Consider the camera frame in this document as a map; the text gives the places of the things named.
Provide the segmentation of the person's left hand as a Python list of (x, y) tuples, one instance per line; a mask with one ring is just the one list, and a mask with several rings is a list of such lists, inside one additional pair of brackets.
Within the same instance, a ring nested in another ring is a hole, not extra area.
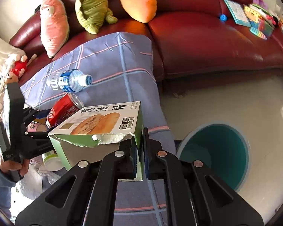
[(28, 169), (29, 169), (29, 160), (24, 159), (22, 164), (11, 160), (4, 161), (2, 155), (0, 154), (0, 170), (3, 173), (18, 171), (20, 173), (20, 176), (25, 176), (25, 174), (27, 174), (28, 172)]

